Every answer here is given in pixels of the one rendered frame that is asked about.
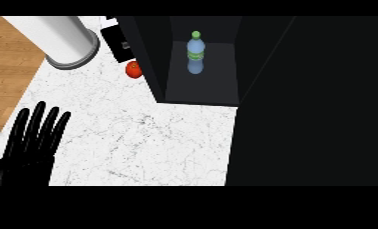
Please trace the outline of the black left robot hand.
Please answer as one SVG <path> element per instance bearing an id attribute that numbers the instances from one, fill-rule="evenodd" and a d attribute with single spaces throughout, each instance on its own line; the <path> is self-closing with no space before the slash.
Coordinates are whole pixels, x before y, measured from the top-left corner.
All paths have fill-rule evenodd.
<path id="1" fill-rule="evenodd" d="M 46 102 L 34 112 L 24 108 L 12 126 L 3 157 L 0 158 L 0 186 L 44 187 L 49 185 L 58 151 L 71 112 L 62 116 L 53 107 L 43 117 Z"/>

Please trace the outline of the dark grey open cabinet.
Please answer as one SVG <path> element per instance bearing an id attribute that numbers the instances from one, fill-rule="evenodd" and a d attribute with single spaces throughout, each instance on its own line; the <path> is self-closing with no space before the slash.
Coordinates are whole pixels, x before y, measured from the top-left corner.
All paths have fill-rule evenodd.
<path id="1" fill-rule="evenodd" d="M 236 107 L 263 70 L 291 16 L 120 16 L 148 85 L 159 103 Z M 204 70 L 187 70 L 186 44 L 198 31 Z"/>

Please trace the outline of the blue water bottle green cap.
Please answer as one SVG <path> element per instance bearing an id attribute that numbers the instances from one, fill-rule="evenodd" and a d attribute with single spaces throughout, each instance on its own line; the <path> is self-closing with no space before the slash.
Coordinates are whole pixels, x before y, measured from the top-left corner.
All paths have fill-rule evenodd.
<path id="1" fill-rule="evenodd" d="M 204 70 L 205 43 L 201 39 L 201 32 L 193 31 L 186 45 L 187 70 L 192 74 L 199 74 Z"/>

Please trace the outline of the red tomato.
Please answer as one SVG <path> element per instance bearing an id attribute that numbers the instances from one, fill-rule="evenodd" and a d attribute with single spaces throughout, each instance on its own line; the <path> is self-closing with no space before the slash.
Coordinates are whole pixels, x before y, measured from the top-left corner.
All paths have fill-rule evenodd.
<path id="1" fill-rule="evenodd" d="M 136 61 L 130 61 L 125 66 L 125 74 L 130 78 L 137 79 L 142 76 L 142 68 Z"/>

